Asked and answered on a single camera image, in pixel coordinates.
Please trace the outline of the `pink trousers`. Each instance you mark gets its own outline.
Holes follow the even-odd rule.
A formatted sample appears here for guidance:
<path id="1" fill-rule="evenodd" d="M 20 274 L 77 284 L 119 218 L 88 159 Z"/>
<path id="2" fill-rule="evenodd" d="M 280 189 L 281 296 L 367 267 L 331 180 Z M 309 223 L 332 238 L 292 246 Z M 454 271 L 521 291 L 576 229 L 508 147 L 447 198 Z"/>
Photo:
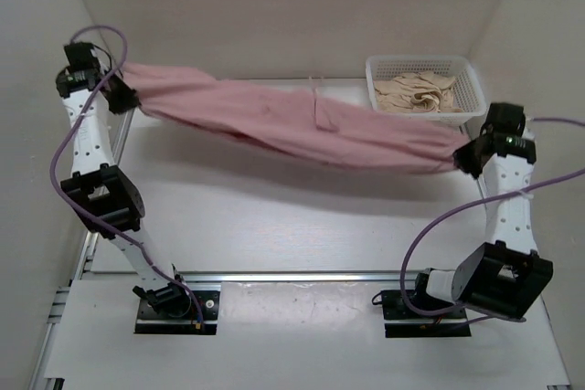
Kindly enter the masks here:
<path id="1" fill-rule="evenodd" d="M 127 64 L 143 114 L 339 168 L 436 174 L 468 139 L 431 121 L 384 115 L 310 90 L 216 79 L 186 67 Z"/>

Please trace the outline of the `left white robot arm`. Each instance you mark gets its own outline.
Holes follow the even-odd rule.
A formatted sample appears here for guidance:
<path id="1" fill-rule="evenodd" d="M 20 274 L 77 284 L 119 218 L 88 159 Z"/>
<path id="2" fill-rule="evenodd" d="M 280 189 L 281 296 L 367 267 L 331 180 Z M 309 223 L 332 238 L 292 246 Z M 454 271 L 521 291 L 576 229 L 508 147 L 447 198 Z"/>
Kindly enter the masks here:
<path id="1" fill-rule="evenodd" d="M 133 291 L 158 314 L 182 318 L 197 314 L 193 293 L 173 264 L 160 263 L 141 222 L 145 209 L 138 188 L 116 163 L 110 145 L 108 116 L 136 108 L 139 100 L 114 70 L 103 64 L 97 46 L 70 42 L 67 66 L 56 88 L 73 130 L 71 176 L 57 184 L 83 225 L 109 240 L 140 278 Z"/>

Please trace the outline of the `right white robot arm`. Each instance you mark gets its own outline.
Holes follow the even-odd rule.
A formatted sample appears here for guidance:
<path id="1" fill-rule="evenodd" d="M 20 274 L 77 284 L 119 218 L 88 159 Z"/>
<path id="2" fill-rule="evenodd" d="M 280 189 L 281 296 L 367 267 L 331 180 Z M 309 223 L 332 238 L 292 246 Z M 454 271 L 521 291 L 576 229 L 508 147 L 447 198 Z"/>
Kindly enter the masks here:
<path id="1" fill-rule="evenodd" d="M 418 275 L 410 305 L 420 316 L 460 306 L 522 321 L 550 282 L 553 264 L 538 255 L 532 234 L 527 186 L 537 157 L 526 121 L 522 107 L 493 103 L 479 136 L 454 152 L 458 169 L 484 180 L 484 242 L 456 269 Z"/>

